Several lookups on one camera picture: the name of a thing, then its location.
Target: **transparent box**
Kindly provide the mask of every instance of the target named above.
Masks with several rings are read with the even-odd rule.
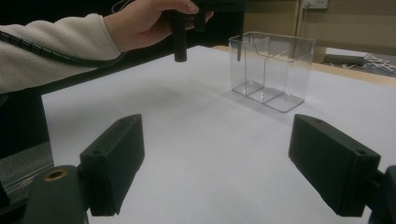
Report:
[[[246,33],[230,38],[233,91],[288,112],[304,102],[315,40]]]

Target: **hand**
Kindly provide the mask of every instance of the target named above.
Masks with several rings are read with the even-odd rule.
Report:
[[[117,48],[125,52],[151,46],[172,34],[169,21],[161,17],[170,9],[191,15],[199,11],[191,0],[135,0],[104,20]],[[206,20],[212,16],[213,12],[206,13]],[[186,20],[186,29],[191,28],[193,20]]]

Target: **white sleeve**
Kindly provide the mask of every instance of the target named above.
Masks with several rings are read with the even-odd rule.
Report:
[[[103,17],[97,14],[55,23],[34,21],[26,26],[0,26],[0,30],[75,58],[105,61],[120,56]],[[45,59],[0,41],[0,93],[43,85],[93,69]]]

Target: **black cable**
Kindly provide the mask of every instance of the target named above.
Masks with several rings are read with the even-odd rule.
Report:
[[[112,13],[117,13],[123,10],[126,6],[132,3],[134,0],[120,0],[118,3],[114,4],[111,8]]]
[[[18,47],[20,49],[28,50],[33,54],[41,56],[43,58],[54,60],[61,63],[67,63],[74,66],[80,66],[80,67],[94,67],[94,68],[107,67],[110,66],[111,64],[118,62],[124,56],[124,53],[122,53],[119,57],[107,61],[74,58],[50,49],[46,49],[35,43],[18,38],[15,35],[11,35],[2,31],[0,31],[0,40],[8,44],[11,44],[15,47]]]

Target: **white table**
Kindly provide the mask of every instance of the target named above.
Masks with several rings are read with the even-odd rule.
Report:
[[[195,47],[43,96],[55,165],[142,114],[146,158],[119,216],[91,223],[367,223],[338,217],[288,157],[293,116],[323,119],[396,164],[396,88],[313,70],[283,114],[232,92],[227,52]]]

